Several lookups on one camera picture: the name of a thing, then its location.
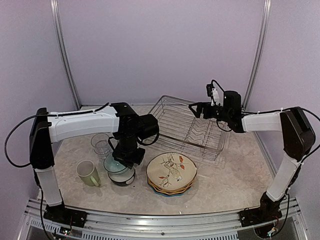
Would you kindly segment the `green mug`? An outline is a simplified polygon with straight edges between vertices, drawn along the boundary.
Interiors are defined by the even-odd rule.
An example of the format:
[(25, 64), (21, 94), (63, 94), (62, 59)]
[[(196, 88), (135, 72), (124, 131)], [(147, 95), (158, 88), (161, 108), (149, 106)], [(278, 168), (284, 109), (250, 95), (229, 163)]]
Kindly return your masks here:
[(90, 187), (101, 186), (97, 168), (91, 160), (80, 161), (76, 166), (76, 173), (85, 185)]

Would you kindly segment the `beige plate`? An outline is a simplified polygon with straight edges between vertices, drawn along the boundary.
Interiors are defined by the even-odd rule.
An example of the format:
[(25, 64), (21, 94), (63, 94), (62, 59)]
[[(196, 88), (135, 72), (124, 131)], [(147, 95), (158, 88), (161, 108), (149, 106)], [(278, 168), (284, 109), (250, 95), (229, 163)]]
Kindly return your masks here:
[(171, 175), (178, 180), (192, 178), (197, 171), (196, 164), (189, 157), (176, 152), (162, 153), (154, 157), (146, 167), (147, 177)]

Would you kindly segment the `blue dotted plate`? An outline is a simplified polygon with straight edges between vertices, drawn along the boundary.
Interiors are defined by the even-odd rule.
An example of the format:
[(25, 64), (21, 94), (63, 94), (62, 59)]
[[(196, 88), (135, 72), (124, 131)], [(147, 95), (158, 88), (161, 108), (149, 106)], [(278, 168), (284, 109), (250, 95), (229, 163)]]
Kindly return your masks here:
[(183, 193), (185, 193), (188, 189), (190, 189), (193, 184), (189, 184), (188, 186), (186, 186), (185, 188), (182, 188), (181, 190), (179, 191), (175, 191), (175, 192), (167, 192), (167, 191), (163, 191), (163, 190), (159, 190), (157, 189), (155, 186), (153, 186), (151, 183), (148, 183), (148, 185), (153, 189), (153, 191), (156, 193), (156, 194), (160, 194), (160, 195), (163, 195), (163, 196), (169, 196), (169, 197), (172, 197), (172, 196), (180, 196), (182, 195)]

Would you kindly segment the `dark blue bowl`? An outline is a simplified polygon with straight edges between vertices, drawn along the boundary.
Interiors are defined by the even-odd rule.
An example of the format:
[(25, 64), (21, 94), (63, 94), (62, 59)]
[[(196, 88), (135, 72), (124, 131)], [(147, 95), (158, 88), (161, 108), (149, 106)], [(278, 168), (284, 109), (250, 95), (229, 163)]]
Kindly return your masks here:
[(108, 172), (109, 179), (117, 186), (125, 187), (130, 185), (136, 177), (136, 170), (134, 168), (126, 168), (125, 172), (111, 173)]

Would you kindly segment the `clear glass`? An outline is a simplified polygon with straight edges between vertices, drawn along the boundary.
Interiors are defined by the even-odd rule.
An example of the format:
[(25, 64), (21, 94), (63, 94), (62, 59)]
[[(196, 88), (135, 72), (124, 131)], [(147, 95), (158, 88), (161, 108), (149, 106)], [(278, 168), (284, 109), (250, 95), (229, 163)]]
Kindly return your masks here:
[(111, 147), (108, 143), (109, 135), (107, 133), (97, 133), (91, 138), (91, 146), (96, 154), (107, 154), (111, 151)]
[(107, 150), (103, 152), (95, 151), (95, 154), (99, 159), (104, 160), (111, 152), (112, 152), (111, 150)]

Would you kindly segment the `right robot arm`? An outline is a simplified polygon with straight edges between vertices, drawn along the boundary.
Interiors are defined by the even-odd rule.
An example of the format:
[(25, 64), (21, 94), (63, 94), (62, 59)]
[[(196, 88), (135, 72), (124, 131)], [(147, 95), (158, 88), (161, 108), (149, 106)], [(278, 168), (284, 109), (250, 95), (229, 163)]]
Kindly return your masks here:
[(245, 113), (241, 95), (233, 90), (223, 93), (219, 104), (214, 93), (209, 102), (195, 102), (188, 108), (196, 118), (224, 122), (237, 134), (270, 133), (282, 143), (282, 159), (267, 190), (256, 208), (256, 218), (266, 222), (278, 210), (279, 204), (299, 176), (306, 158), (312, 154), (316, 134), (306, 116), (306, 109), (295, 106), (265, 112)]

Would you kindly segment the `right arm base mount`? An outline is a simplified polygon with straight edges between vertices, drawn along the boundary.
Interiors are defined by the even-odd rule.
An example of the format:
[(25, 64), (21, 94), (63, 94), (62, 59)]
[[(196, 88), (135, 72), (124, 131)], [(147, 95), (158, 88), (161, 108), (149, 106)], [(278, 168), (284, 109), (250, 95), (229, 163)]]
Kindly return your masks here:
[(266, 223), (269, 221), (280, 219), (283, 216), (280, 210), (263, 214), (263, 212), (260, 211), (258, 207), (252, 209), (245, 208), (244, 210), (240, 211), (238, 215), (242, 227)]

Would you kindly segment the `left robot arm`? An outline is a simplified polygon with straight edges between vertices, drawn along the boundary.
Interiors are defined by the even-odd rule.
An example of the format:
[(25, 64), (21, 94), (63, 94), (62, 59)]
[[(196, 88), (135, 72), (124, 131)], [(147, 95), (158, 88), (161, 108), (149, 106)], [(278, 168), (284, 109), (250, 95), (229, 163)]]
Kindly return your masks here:
[(55, 174), (52, 144), (84, 135), (111, 133), (118, 141), (114, 159), (128, 167), (139, 165), (146, 146), (143, 140), (160, 135), (158, 120), (152, 114), (138, 115), (127, 103), (106, 103), (91, 110), (48, 112), (40, 108), (29, 135), (29, 161), (45, 197), (48, 211), (63, 223), (70, 218)]

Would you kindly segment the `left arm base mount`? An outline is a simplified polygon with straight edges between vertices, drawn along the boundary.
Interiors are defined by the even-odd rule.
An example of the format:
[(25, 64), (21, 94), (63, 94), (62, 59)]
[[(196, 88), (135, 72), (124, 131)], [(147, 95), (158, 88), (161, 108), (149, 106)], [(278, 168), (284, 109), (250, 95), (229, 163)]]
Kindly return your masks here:
[(62, 225), (68, 225), (71, 227), (84, 228), (88, 213), (85, 211), (66, 208), (65, 210), (46, 210), (43, 217), (46, 220), (50, 220)]

